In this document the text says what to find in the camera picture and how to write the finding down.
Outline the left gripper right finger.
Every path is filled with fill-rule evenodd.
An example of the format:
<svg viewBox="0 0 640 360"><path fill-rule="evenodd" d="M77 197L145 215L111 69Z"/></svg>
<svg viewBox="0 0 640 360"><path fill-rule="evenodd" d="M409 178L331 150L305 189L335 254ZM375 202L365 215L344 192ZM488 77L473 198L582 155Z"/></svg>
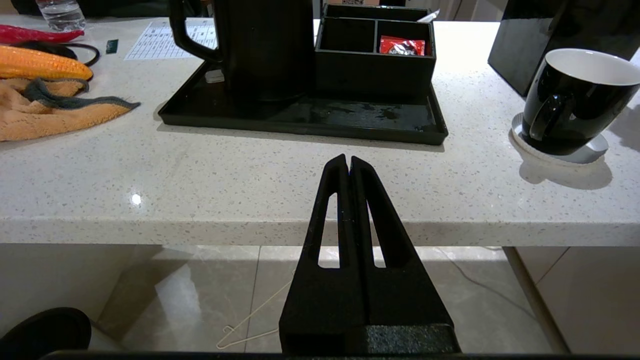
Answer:
<svg viewBox="0 0 640 360"><path fill-rule="evenodd" d="M455 325L371 164L350 160L366 354L457 354Z"/></svg>

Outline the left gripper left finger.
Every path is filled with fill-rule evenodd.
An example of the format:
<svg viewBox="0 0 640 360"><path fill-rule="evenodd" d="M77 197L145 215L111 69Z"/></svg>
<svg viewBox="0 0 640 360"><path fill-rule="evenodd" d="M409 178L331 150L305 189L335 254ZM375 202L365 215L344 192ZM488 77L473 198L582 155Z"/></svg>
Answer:
<svg viewBox="0 0 640 360"><path fill-rule="evenodd" d="M329 199L337 197L339 267L322 268L319 255ZM323 168L301 255L279 318L285 354L357 354L366 323L354 207L345 155Z"/></svg>

